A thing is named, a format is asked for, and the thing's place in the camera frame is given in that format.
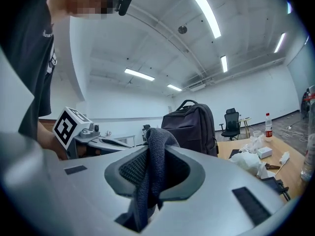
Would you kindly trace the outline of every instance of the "gray backpack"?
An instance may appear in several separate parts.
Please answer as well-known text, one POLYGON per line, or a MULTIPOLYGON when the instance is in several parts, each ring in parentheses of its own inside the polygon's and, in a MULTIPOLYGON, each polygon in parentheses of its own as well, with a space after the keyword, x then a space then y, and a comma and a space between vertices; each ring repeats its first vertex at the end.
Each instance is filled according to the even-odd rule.
POLYGON ((185 100, 180 107, 163 117, 162 128, 171 132, 181 148, 218 156, 213 115, 206 104, 185 100))

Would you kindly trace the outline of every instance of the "backpack handle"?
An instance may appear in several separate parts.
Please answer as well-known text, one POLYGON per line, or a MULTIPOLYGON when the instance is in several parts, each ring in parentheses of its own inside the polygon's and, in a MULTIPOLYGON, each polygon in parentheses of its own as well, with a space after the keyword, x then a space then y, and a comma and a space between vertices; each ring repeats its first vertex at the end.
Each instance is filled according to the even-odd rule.
POLYGON ((198 104, 198 102, 196 102, 196 101, 194 101, 194 100, 184 100, 184 102, 179 106, 178 109, 176 109, 176 111, 177 111, 177 110, 180 110, 187 102, 192 102, 192 103, 194 103, 194 104, 198 104))

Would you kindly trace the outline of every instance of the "white box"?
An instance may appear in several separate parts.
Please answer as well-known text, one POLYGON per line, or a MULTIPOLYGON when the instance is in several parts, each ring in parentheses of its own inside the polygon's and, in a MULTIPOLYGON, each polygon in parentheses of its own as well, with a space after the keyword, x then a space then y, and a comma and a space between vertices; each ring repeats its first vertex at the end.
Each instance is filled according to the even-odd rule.
POLYGON ((257 150, 257 155, 260 159, 263 159, 267 156, 272 155, 272 149, 269 147, 262 147, 259 150, 257 150))

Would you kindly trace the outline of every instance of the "black rubber pad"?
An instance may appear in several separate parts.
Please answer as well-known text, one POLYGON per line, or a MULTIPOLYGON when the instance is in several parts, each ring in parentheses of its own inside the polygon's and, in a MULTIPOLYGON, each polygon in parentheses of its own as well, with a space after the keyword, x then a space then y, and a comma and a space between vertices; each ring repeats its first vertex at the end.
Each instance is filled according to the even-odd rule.
POLYGON ((87 167, 80 165, 80 166, 75 166, 72 168, 65 169, 64 171, 66 172, 67 175, 70 175, 70 174, 74 174, 74 173, 87 170, 87 169, 88 169, 87 167))
POLYGON ((247 189, 242 187, 232 190, 235 197, 238 199, 247 215, 251 218, 255 226, 264 222, 271 214, 266 208, 258 201, 258 199, 247 189))

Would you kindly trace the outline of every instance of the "person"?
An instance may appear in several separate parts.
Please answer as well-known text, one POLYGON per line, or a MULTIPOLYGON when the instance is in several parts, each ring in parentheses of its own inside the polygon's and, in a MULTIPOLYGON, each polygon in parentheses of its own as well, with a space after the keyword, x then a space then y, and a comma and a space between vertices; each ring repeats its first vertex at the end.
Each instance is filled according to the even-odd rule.
POLYGON ((39 121, 49 115, 50 83, 57 64, 53 24, 64 17, 84 17, 108 13, 115 0, 1 0, 4 15, 0 45, 12 68, 34 95, 19 132, 56 152, 61 160, 67 156, 55 135, 39 121))

